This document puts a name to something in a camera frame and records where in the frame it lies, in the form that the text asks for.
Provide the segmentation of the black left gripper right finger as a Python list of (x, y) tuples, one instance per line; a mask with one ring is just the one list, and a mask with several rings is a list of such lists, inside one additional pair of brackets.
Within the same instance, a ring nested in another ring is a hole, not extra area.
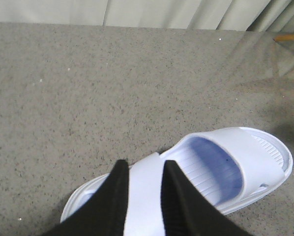
[(161, 210), (167, 236), (238, 236), (239, 227), (213, 207), (175, 161), (166, 161)]

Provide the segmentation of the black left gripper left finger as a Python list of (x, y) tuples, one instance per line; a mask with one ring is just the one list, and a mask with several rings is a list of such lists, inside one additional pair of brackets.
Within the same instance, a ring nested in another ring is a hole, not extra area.
[(129, 167), (118, 160), (93, 196), (45, 236), (122, 236), (128, 208)]

